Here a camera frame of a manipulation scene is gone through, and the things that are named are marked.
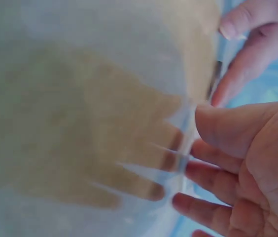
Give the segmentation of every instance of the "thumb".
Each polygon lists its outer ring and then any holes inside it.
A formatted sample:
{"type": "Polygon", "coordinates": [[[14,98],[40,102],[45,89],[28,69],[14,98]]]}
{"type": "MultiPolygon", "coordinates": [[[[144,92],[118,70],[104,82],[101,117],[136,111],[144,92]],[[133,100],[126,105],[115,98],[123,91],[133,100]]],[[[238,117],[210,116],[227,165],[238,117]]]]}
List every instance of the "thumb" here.
{"type": "Polygon", "coordinates": [[[206,143],[230,156],[245,158],[254,137],[277,112],[278,102],[233,109],[199,105],[196,127],[206,143]]]}
{"type": "Polygon", "coordinates": [[[274,0],[246,0],[222,17],[220,32],[226,39],[265,25],[278,22],[278,7],[274,0]]]}

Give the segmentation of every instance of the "plastic bag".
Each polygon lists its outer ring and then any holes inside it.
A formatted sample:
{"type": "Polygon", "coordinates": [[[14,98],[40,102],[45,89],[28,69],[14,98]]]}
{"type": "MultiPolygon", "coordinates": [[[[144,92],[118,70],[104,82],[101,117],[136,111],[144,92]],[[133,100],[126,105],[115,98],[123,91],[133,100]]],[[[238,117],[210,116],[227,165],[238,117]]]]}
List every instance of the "plastic bag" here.
{"type": "Polygon", "coordinates": [[[0,236],[171,235],[218,17],[213,0],[0,0],[0,236]]]}

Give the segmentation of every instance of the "hand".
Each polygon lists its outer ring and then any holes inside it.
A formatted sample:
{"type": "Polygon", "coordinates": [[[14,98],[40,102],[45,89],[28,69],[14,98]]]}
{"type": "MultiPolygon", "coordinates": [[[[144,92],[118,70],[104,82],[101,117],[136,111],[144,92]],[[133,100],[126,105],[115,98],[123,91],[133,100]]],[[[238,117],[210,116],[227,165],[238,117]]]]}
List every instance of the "hand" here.
{"type": "Polygon", "coordinates": [[[249,30],[243,49],[212,96],[213,106],[225,106],[278,58],[278,0],[246,0],[221,19],[220,32],[227,39],[249,30]]]}
{"type": "Polygon", "coordinates": [[[199,106],[196,125],[191,154],[215,166],[190,161],[186,175],[229,206],[177,194],[174,207],[223,236],[278,237],[278,102],[199,106]]]}

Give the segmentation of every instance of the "blue fabric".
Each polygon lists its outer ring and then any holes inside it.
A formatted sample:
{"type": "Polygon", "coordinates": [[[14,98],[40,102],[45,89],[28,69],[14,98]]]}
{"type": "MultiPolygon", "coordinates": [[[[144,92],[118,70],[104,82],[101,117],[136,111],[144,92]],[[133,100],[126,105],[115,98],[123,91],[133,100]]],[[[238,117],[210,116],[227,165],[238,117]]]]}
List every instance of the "blue fabric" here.
{"type": "MultiPolygon", "coordinates": [[[[223,12],[229,11],[232,7],[239,4],[239,0],[225,0],[223,5],[223,12]]],[[[217,59],[223,62],[223,72],[226,71],[232,58],[241,49],[245,38],[227,41],[222,37],[219,38],[219,51],[217,54],[217,59]]],[[[260,76],[260,78],[247,84],[242,92],[232,99],[227,107],[237,107],[244,104],[252,103],[264,103],[278,101],[278,60],[272,63],[268,69],[260,76]]],[[[201,198],[215,202],[221,203],[214,195],[203,190],[199,186],[195,187],[195,192],[201,198]]],[[[204,230],[213,236],[220,236],[214,232],[208,230],[205,227],[185,218],[181,217],[177,227],[173,233],[173,237],[189,237],[191,233],[195,230],[204,230]]]]}

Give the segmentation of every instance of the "transparent plastic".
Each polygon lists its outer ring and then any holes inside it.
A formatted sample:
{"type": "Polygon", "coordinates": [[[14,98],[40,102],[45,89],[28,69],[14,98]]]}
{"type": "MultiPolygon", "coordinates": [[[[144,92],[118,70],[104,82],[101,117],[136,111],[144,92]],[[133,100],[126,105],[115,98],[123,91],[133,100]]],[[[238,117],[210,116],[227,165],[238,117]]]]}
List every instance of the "transparent plastic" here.
{"type": "Polygon", "coordinates": [[[218,17],[214,0],[0,0],[0,237],[173,234],[218,17]]]}

